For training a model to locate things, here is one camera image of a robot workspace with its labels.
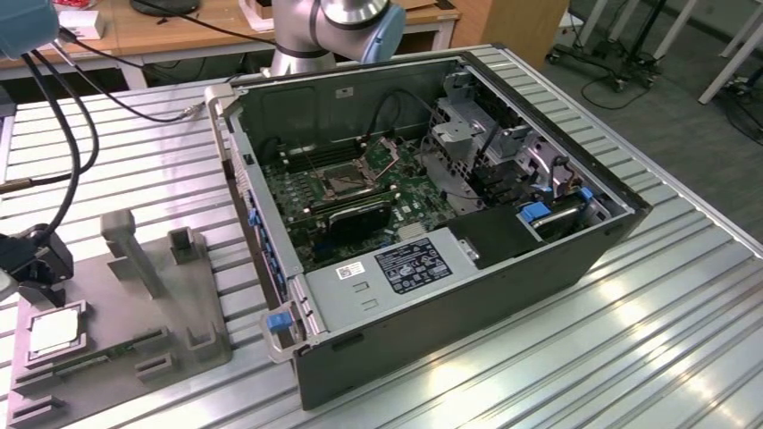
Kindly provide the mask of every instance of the wheel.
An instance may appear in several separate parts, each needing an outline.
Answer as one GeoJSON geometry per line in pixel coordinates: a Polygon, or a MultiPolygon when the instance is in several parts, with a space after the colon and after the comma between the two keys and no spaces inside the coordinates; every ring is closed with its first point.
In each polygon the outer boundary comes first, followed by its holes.
{"type": "Polygon", "coordinates": [[[561,59],[562,59],[562,55],[559,55],[557,52],[553,52],[551,54],[549,54],[546,56],[546,61],[549,61],[549,63],[553,65],[559,63],[561,59]]]}
{"type": "Polygon", "coordinates": [[[625,91],[625,80],[617,80],[614,83],[615,86],[615,92],[623,92],[625,91]]]}

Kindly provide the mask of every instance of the green circuit board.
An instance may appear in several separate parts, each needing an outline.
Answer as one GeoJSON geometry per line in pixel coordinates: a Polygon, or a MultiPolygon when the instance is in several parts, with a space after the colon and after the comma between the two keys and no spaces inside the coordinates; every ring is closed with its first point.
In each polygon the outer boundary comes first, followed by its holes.
{"type": "Polygon", "coordinates": [[[305,172],[266,167],[268,188],[307,272],[401,242],[402,227],[419,223],[431,231],[457,216],[422,169],[414,145],[415,141],[399,141],[390,150],[390,140],[387,145],[375,141],[361,158],[305,172]],[[394,152],[399,160],[393,164],[394,152]],[[325,239],[331,215],[382,202],[393,205],[386,228],[359,241],[337,244],[325,239]]]}

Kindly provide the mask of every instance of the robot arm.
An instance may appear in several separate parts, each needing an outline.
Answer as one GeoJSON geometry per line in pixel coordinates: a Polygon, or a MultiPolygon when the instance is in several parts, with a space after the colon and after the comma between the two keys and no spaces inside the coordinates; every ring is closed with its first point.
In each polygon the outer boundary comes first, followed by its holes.
{"type": "Polygon", "coordinates": [[[403,38],[406,10],[390,0],[275,0],[272,76],[389,60],[403,38]]]}

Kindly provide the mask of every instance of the power supply label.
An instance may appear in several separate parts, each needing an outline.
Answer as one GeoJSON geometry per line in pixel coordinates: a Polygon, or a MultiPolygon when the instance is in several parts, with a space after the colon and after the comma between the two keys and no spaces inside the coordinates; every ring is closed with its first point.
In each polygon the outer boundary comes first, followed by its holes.
{"type": "Polygon", "coordinates": [[[454,273],[430,239],[381,253],[377,261],[399,294],[417,290],[454,273]]]}

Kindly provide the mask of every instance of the white label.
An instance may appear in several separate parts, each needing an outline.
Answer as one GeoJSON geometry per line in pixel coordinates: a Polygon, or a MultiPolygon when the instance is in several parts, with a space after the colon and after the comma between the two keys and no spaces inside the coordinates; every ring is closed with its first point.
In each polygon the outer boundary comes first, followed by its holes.
{"type": "Polygon", "coordinates": [[[355,94],[355,88],[350,87],[350,88],[339,88],[337,90],[337,98],[347,98],[347,97],[353,97],[355,94]]]}
{"type": "Polygon", "coordinates": [[[363,264],[361,262],[353,262],[350,265],[341,266],[337,269],[337,274],[339,274],[339,280],[350,279],[354,275],[366,272],[363,264]]]}

